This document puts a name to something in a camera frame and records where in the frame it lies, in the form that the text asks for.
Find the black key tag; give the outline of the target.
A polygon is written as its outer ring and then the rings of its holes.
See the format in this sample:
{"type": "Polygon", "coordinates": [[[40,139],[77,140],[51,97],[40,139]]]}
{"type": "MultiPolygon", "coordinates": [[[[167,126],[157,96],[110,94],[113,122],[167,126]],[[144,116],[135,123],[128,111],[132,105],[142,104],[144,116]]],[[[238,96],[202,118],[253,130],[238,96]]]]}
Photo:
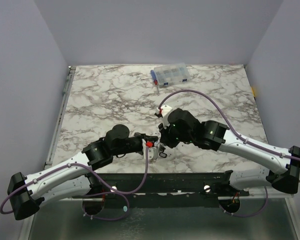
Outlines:
{"type": "Polygon", "coordinates": [[[167,158],[168,157],[168,155],[166,153],[164,153],[164,152],[159,153],[159,156],[161,158],[167,158]]]}

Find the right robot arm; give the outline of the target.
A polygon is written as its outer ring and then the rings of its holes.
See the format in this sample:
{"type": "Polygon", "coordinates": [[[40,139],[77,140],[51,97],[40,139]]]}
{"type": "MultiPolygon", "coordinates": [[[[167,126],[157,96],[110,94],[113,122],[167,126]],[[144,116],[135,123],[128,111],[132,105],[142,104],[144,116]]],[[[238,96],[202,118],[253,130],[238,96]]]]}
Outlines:
{"type": "Polygon", "coordinates": [[[285,194],[296,194],[299,188],[300,148],[280,148],[236,133],[229,125],[214,120],[200,122],[189,111],[158,108],[155,115],[160,143],[175,148],[179,143],[193,144],[203,150],[233,154],[260,165],[258,169],[233,171],[221,181],[219,189],[230,196],[246,188],[272,187],[285,194]]]}

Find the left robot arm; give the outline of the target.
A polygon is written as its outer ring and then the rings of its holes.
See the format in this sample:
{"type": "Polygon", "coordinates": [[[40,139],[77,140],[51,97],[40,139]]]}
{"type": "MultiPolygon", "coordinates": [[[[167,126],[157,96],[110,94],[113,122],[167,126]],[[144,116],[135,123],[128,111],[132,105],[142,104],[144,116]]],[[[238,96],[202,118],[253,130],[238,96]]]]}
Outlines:
{"type": "Polygon", "coordinates": [[[138,132],[130,136],[127,126],[117,124],[104,137],[62,163],[33,174],[12,175],[4,202],[10,202],[10,213],[19,221],[34,215],[50,201],[84,195],[96,197],[101,186],[89,180],[87,174],[94,175],[120,155],[138,153],[146,161],[156,159],[158,140],[156,135],[138,132]]]}

